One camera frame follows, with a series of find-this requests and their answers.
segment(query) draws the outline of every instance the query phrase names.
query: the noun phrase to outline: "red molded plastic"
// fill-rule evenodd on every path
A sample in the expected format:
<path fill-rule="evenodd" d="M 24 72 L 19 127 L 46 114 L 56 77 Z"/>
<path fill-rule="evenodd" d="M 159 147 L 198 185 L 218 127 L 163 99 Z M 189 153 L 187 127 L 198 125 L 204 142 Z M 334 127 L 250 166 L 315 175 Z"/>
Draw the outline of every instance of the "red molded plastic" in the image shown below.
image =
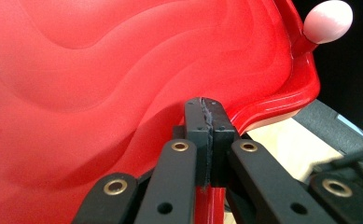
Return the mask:
<path fill-rule="evenodd" d="M 307 105 L 300 30 L 290 0 L 0 0 L 0 223 L 69 223 L 102 176 L 155 166 L 190 98 L 240 132 Z"/>

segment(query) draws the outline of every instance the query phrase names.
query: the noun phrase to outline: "white ball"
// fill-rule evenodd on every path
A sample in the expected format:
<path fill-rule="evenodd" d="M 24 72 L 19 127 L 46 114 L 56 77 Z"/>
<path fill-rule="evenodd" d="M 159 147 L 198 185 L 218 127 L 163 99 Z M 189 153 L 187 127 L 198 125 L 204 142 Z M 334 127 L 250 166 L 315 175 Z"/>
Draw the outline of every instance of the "white ball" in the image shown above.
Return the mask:
<path fill-rule="evenodd" d="M 316 43 L 324 44 L 343 36 L 353 21 L 353 11 L 343 1 L 327 1 L 314 7 L 306 17 L 303 33 Z"/>

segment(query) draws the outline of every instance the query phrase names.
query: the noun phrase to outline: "wooden surface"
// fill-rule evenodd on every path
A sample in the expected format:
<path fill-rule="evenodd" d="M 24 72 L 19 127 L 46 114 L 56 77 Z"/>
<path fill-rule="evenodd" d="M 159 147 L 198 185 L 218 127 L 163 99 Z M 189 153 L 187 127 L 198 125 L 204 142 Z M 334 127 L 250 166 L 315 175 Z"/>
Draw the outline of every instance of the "wooden surface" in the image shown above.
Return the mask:
<path fill-rule="evenodd" d="M 248 132 L 265 146 L 296 179 L 304 180 L 315 163 L 330 161 L 342 155 L 310 133 L 294 119 L 274 123 Z M 233 215 L 225 214 L 225 224 L 235 224 Z"/>

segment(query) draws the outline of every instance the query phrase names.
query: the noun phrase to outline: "round hole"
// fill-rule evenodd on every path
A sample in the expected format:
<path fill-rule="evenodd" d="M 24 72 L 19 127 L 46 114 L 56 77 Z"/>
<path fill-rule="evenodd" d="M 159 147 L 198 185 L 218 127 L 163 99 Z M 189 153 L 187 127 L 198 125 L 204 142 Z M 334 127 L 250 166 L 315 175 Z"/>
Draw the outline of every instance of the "round hole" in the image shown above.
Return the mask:
<path fill-rule="evenodd" d="M 352 190 L 342 182 L 335 179 L 324 179 L 323 187 L 328 192 L 343 198 L 347 198 L 353 195 Z"/>
<path fill-rule="evenodd" d="M 291 204 L 291 209 L 292 209 L 292 211 L 294 211 L 297 214 L 307 215 L 307 209 L 306 209 L 306 207 L 303 206 L 300 203 L 293 203 L 293 204 Z"/>
<path fill-rule="evenodd" d="M 158 206 L 158 212 L 163 215 L 167 215 L 167 214 L 171 213 L 172 210 L 173 210 L 173 206 L 170 203 L 161 203 Z"/>
<path fill-rule="evenodd" d="M 172 144 L 172 149 L 175 151 L 185 151 L 188 149 L 188 144 L 182 142 L 174 143 Z"/>
<path fill-rule="evenodd" d="M 242 143 L 240 145 L 240 148 L 244 151 L 248 151 L 248 152 L 254 152 L 257 151 L 258 148 L 256 147 L 256 145 L 251 144 L 251 143 Z"/>
<path fill-rule="evenodd" d="M 123 179 L 111 180 L 105 184 L 104 192 L 108 195 L 121 194 L 128 187 L 128 183 Z"/>

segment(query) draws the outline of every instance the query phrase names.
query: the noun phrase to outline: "glossy red edge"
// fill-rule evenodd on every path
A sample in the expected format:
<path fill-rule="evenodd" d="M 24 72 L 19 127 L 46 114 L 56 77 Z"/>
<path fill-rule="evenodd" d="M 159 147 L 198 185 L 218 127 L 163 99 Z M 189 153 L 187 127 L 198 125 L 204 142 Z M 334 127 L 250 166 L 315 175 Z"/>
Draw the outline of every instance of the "glossy red edge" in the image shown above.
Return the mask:
<path fill-rule="evenodd" d="M 282 15 L 292 48 L 299 39 L 303 38 L 300 15 L 291 0 L 273 0 L 273 2 Z M 239 133 L 290 118 L 317 97 L 320 83 L 313 54 L 308 51 L 290 55 L 290 57 L 293 57 L 292 74 L 273 96 L 250 105 L 233 105 L 226 108 L 231 122 Z M 224 197 L 225 189 L 223 188 L 207 187 L 204 190 L 197 188 L 195 223 L 223 223 Z"/>

